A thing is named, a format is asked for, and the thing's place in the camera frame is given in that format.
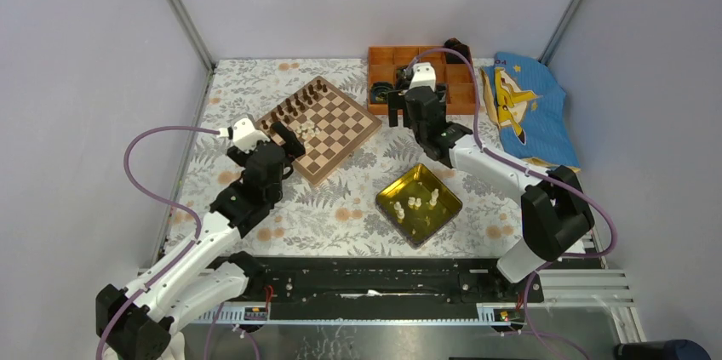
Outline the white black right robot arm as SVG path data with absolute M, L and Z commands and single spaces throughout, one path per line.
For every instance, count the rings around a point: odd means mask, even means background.
M 522 238 L 497 260 L 488 280 L 496 300 L 512 300 L 522 280 L 593 229 L 590 205 L 571 169 L 546 170 L 484 145 L 471 129 L 447 120 L 439 95 L 428 86 L 392 90 L 387 104 L 390 126 L 410 129 L 430 159 L 477 175 L 521 208 Z

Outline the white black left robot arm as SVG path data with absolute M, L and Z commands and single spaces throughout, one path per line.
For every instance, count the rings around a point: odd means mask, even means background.
M 96 358 L 182 359 L 187 324 L 231 298 L 261 296 L 265 281 L 247 253 L 234 254 L 207 276 L 201 272 L 270 214 L 293 161 L 306 152 L 281 122 L 272 123 L 271 131 L 282 144 L 248 118 L 214 132 L 232 142 L 229 156 L 244 169 L 240 179 L 216 196 L 205 216 L 177 203 L 195 220 L 194 232 L 124 287 L 108 284 L 97 294 Z

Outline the wooden chess board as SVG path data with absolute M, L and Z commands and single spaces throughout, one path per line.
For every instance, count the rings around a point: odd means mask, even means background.
M 315 88 L 317 79 L 326 84 L 328 91 L 318 92 L 318 100 L 308 104 L 304 89 L 308 85 Z M 286 99 L 294 103 L 298 111 L 296 117 L 286 111 Z M 323 77 L 315 77 L 286 99 L 259 117 L 255 126 L 263 131 L 261 121 L 267 120 L 270 131 L 263 132 L 279 145 L 284 142 L 272 132 L 274 122 L 281 122 L 294 133 L 303 123 L 313 123 L 317 127 L 318 134 L 306 142 L 295 134 L 306 148 L 306 154 L 293 162 L 295 171 L 313 186 L 326 180 L 381 127 L 379 118 Z

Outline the white pawn cluster piece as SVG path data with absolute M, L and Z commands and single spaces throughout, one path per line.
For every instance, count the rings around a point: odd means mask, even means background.
M 295 133 L 301 141 L 306 142 L 318 134 L 318 129 L 313 123 L 303 123 L 295 130 Z

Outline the orange compartment tray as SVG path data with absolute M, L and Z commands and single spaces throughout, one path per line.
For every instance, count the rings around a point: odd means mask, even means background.
M 367 108 L 377 116 L 387 115 L 387 104 L 381 102 L 378 83 L 392 86 L 401 78 L 402 70 L 418 55 L 433 46 L 371 46 L 368 48 Z M 452 54 L 432 53 L 421 62 L 429 62 L 436 72 L 437 83 L 446 86 L 446 111 L 449 115 L 472 115 L 477 96 L 471 72 Z

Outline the gold metal tin tray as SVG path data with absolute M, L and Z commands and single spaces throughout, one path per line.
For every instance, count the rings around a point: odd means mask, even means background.
M 421 163 L 378 192 L 375 204 L 413 249 L 427 243 L 463 207 L 461 199 Z

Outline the blue pikachu cloth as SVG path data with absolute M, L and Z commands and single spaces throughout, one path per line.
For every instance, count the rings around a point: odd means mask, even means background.
M 480 68 L 480 76 L 487 114 L 506 153 L 541 167 L 581 171 L 564 125 L 566 93 L 545 65 L 498 52 L 492 65 Z

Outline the dark blue cylinder object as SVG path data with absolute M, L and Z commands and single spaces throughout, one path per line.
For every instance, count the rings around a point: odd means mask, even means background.
M 613 349 L 618 360 L 710 360 L 707 350 L 692 340 L 621 343 Z

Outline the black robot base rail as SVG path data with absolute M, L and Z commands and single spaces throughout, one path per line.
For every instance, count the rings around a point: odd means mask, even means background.
M 462 321 L 479 304 L 541 303 L 540 287 L 507 283 L 485 258 L 258 257 L 232 303 L 258 303 L 273 321 Z

